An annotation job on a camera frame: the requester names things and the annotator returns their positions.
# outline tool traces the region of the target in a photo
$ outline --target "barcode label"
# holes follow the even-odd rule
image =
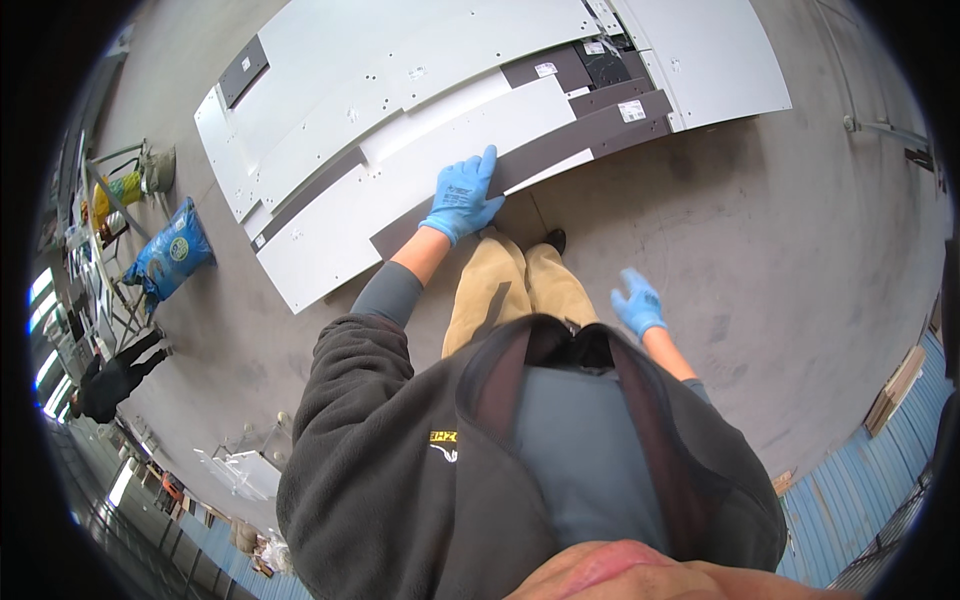
[[[585,41],[584,50],[587,54],[603,54],[605,51],[603,49],[603,43],[599,41]]]
[[[542,64],[538,64],[534,68],[537,69],[538,77],[546,77],[547,75],[553,75],[557,72],[557,67],[554,66],[553,62],[544,62]]]
[[[620,116],[624,123],[632,123],[647,118],[647,113],[643,111],[643,105],[639,100],[630,102],[621,102],[617,105],[620,108]]]

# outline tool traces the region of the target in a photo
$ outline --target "hand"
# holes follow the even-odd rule
[[[443,169],[437,176],[437,193],[426,219],[420,222],[446,234],[450,246],[464,235],[484,228],[503,205],[504,197],[487,200],[487,188],[496,165],[496,146]]]
[[[650,327],[666,329],[660,313],[660,295],[650,282],[633,268],[621,271],[620,278],[630,291],[629,300],[624,300],[618,289],[610,292],[610,304],[620,321],[632,329],[641,340]]]

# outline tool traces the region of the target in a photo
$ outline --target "lips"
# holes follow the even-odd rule
[[[645,543],[634,540],[614,541],[593,550],[570,570],[558,600],[602,584],[639,564],[671,566],[677,563]]]

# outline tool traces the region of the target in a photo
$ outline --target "plastic bag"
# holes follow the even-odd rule
[[[149,315],[203,264],[216,265],[217,261],[206,241],[193,199],[187,198],[167,227],[136,256],[124,273],[123,282],[143,286],[145,310]]]
[[[277,534],[271,534],[267,540],[267,545],[260,555],[267,566],[276,573],[284,575],[294,574],[294,564],[290,560],[290,547],[287,542]]]

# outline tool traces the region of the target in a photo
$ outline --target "leg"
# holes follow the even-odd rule
[[[520,248],[506,236],[492,233],[481,240],[460,275],[442,358],[468,344],[481,326],[493,328],[532,312],[525,271]]]
[[[584,286],[566,269],[553,246],[537,244],[527,251],[527,280],[534,311],[579,326],[599,321]]]
[[[129,348],[117,352],[114,360],[123,365],[124,369],[129,369],[130,365],[133,364],[133,361],[140,357],[140,354],[146,352],[151,346],[159,344],[160,339],[161,337],[159,333],[156,331],[151,331],[149,334],[145,335],[142,340],[137,341]]]
[[[143,378],[146,377],[155,366],[163,362],[167,357],[166,350],[157,350],[154,354],[138,365],[132,365],[127,369],[127,378],[130,381],[131,390],[140,385]]]

